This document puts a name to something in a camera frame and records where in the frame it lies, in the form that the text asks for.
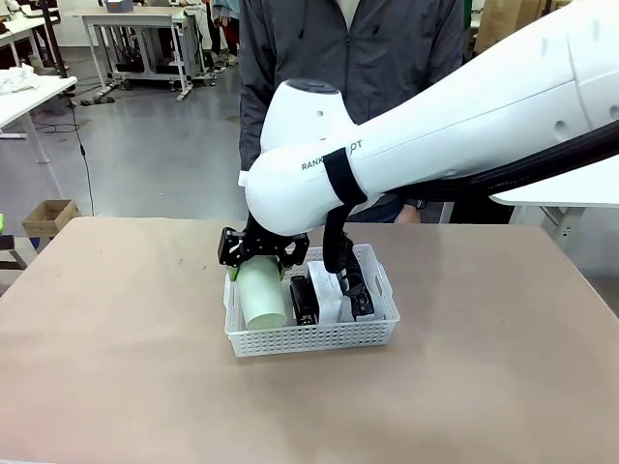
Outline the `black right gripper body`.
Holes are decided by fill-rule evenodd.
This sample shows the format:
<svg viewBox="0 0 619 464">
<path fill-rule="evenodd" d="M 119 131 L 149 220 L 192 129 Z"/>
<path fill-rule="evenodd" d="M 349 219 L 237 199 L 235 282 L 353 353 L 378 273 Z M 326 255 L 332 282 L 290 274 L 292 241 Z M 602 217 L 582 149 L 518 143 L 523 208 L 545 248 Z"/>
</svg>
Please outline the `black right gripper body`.
<svg viewBox="0 0 619 464">
<path fill-rule="evenodd" d="M 294 244 L 292 237 L 280 236 L 264 230 L 247 230 L 245 232 L 245 250 L 251 255 L 281 256 Z"/>
</svg>

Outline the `black stapler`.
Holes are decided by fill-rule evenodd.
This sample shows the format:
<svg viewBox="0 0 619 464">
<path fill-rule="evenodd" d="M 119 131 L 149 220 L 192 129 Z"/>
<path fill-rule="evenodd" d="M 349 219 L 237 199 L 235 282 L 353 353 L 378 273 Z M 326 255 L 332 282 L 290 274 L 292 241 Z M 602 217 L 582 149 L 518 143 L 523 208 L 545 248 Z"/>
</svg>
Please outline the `black stapler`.
<svg viewBox="0 0 619 464">
<path fill-rule="evenodd" d="M 317 325 L 319 305 L 308 277 L 295 275 L 290 279 L 290 296 L 297 326 Z"/>
</svg>

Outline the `pale green plastic cup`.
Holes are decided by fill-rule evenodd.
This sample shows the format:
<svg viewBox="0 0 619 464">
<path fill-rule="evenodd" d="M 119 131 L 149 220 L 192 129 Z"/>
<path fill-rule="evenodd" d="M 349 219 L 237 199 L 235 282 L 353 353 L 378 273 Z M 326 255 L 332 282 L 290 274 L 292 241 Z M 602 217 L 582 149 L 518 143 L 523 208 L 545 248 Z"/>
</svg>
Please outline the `pale green plastic cup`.
<svg viewBox="0 0 619 464">
<path fill-rule="evenodd" d="M 240 267 L 236 279 L 248 331 L 271 330 L 287 323 L 280 269 L 275 259 L 254 256 Z"/>
</svg>

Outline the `person right forearm grey sleeve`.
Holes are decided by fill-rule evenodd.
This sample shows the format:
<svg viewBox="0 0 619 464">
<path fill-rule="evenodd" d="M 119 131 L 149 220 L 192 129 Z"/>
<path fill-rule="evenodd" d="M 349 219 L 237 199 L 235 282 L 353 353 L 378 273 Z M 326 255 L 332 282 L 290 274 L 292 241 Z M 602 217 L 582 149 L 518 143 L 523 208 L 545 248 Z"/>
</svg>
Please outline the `person right forearm grey sleeve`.
<svg viewBox="0 0 619 464">
<path fill-rule="evenodd" d="M 261 153 L 260 136 L 269 103 L 252 93 L 241 94 L 239 154 L 242 171 L 249 171 Z"/>
</svg>

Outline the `white perforated plastic basket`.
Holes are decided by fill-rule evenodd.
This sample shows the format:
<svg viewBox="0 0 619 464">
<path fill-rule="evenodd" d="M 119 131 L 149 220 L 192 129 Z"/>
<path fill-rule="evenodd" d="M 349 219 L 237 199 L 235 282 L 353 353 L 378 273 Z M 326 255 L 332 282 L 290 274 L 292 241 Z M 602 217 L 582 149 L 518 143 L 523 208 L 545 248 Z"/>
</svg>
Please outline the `white perforated plastic basket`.
<svg viewBox="0 0 619 464">
<path fill-rule="evenodd" d="M 243 358 L 387 345 L 400 320 L 391 282 L 371 245 L 356 245 L 354 252 L 381 319 L 331 325 L 296 325 L 289 290 L 290 279 L 293 276 L 307 276 L 310 261 L 322 261 L 321 249 L 312 247 L 304 264 L 291 268 L 283 277 L 281 286 L 288 320 L 279 329 L 248 331 L 237 284 L 229 277 L 224 279 L 225 333 L 235 356 Z"/>
</svg>

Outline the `open small cardboard box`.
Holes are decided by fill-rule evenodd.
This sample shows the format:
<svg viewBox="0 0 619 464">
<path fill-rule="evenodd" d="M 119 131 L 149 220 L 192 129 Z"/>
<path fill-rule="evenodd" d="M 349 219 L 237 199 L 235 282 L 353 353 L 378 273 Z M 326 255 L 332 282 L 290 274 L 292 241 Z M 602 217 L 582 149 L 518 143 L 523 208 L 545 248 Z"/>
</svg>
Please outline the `open small cardboard box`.
<svg viewBox="0 0 619 464">
<path fill-rule="evenodd" d="M 23 220 L 22 226 L 27 237 L 52 238 L 79 217 L 81 212 L 73 200 L 45 200 Z"/>
</svg>

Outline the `white table with crumpled cloth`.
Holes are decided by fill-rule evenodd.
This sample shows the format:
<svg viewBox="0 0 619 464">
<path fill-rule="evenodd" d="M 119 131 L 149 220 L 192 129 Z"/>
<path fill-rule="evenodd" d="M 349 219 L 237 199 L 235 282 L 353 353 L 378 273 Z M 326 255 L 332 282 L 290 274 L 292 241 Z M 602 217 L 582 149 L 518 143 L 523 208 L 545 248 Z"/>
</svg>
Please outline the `white table with crumpled cloth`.
<svg viewBox="0 0 619 464">
<path fill-rule="evenodd" d="M 0 96 L 0 131 L 9 124 L 19 121 L 25 130 L 26 139 L 34 149 L 39 164 L 49 163 L 41 140 L 35 130 L 30 112 L 41 104 L 57 97 L 77 83 L 77 78 L 70 76 L 42 76 L 41 85 L 18 93 Z"/>
</svg>

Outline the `crumpled white cloth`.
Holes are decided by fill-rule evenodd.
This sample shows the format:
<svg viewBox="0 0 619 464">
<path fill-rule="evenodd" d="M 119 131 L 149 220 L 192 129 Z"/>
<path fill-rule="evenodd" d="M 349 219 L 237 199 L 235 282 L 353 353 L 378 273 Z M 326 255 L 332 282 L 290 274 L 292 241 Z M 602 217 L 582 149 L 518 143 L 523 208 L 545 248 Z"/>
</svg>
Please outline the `crumpled white cloth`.
<svg viewBox="0 0 619 464">
<path fill-rule="evenodd" d="M 40 77 L 28 65 L 0 70 L 0 96 L 37 89 L 40 86 Z"/>
</svg>

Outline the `black clamp pole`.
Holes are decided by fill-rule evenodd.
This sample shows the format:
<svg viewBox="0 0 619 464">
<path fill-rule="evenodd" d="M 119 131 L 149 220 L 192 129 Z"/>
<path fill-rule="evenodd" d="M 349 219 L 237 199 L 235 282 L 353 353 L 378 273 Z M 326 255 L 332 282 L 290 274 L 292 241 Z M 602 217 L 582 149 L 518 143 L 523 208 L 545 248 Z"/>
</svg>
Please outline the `black clamp pole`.
<svg viewBox="0 0 619 464">
<path fill-rule="evenodd" d="M 50 50 L 53 58 L 54 68 L 59 72 L 62 78 L 67 78 L 68 74 L 64 66 L 62 55 L 56 40 L 51 15 L 47 0 L 40 0 L 40 7 L 44 16 L 45 31 L 50 45 Z"/>
</svg>

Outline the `bystander legs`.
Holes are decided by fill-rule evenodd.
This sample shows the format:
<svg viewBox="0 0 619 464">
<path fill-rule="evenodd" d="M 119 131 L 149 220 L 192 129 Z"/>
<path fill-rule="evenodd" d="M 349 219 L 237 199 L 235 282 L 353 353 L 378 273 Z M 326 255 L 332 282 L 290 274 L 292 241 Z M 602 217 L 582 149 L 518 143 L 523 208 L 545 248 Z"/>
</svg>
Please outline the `bystander legs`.
<svg viewBox="0 0 619 464">
<path fill-rule="evenodd" d="M 238 64 L 239 47 L 239 0 L 209 0 L 214 25 L 219 27 L 227 45 L 229 66 Z"/>
</svg>

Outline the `person torso grey jacket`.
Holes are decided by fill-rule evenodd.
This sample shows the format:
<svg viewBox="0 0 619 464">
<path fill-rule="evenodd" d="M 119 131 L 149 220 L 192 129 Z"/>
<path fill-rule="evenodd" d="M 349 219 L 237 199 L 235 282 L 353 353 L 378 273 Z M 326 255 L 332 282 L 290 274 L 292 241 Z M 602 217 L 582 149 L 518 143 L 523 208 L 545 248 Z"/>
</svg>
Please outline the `person torso grey jacket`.
<svg viewBox="0 0 619 464">
<path fill-rule="evenodd" d="M 462 0 L 239 0 L 241 94 L 269 107 L 261 153 L 325 134 L 316 97 L 296 83 L 335 88 L 361 125 L 461 65 Z"/>
</svg>

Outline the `white desk with metal legs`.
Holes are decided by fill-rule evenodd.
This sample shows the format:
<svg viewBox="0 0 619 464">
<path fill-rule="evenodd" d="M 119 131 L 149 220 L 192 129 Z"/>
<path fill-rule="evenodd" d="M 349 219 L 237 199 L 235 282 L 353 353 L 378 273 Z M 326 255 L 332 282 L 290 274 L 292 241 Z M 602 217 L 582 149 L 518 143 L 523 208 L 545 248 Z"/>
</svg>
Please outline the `white desk with metal legs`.
<svg viewBox="0 0 619 464">
<path fill-rule="evenodd" d="M 180 7 L 139 7 L 110 13 L 105 7 L 74 10 L 81 20 L 100 82 L 100 98 L 130 80 L 164 81 L 180 88 L 184 100 L 196 81 L 208 78 L 199 28 Z M 162 50 L 159 32 L 171 36 L 170 72 L 158 72 Z"/>
</svg>

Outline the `large white side table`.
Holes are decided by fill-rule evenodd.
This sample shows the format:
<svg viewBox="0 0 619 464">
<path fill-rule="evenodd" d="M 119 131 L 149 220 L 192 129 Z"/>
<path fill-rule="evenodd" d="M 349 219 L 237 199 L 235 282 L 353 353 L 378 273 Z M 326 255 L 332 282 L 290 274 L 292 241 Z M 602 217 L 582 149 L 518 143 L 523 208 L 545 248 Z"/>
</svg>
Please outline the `large white side table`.
<svg viewBox="0 0 619 464">
<path fill-rule="evenodd" d="M 514 208 L 511 223 L 541 226 L 585 274 L 619 276 L 619 155 L 491 199 Z"/>
</svg>

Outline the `large cardboard box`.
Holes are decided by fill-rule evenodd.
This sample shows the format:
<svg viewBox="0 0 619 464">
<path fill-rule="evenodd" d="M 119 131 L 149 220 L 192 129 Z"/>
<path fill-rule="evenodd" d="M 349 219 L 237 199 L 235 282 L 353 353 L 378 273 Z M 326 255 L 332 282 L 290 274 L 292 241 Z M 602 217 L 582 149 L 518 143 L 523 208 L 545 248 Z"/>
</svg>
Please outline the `large cardboard box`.
<svg viewBox="0 0 619 464">
<path fill-rule="evenodd" d="M 475 52 L 480 54 L 535 19 L 539 0 L 485 0 Z"/>
</svg>

